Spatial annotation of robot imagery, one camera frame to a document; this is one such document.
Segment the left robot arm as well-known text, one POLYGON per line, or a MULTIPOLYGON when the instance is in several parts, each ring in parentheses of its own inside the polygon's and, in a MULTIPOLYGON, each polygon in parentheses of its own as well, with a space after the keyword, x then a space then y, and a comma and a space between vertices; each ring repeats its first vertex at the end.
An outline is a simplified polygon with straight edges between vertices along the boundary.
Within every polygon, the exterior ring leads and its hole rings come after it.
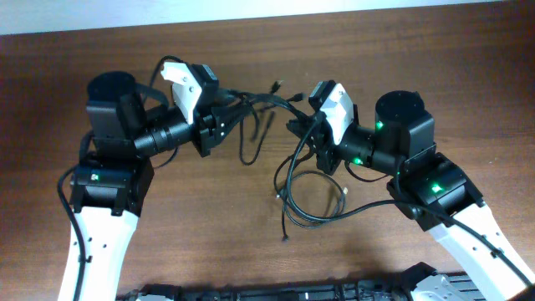
POLYGON ((227 133, 255 112, 248 94, 220 89, 206 65, 160 69, 167 98, 114 71, 88 85, 91 129, 79 162, 57 184, 71 233, 60 300, 115 299, 125 254, 155 174, 153 156, 192 143, 208 156, 227 133))

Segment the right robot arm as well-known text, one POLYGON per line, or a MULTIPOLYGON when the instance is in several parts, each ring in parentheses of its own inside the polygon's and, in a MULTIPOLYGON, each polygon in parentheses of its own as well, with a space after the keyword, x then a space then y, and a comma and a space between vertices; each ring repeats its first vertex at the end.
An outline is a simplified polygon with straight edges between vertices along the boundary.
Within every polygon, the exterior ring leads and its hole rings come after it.
POLYGON ((390 202, 429 233, 487 300, 534 290, 534 273, 497 224, 467 174, 436 149, 435 120, 416 92, 395 90, 375 105, 373 129, 361 126, 345 96, 311 95, 312 116, 288 122, 317 167, 331 176, 340 163, 390 176, 390 202))

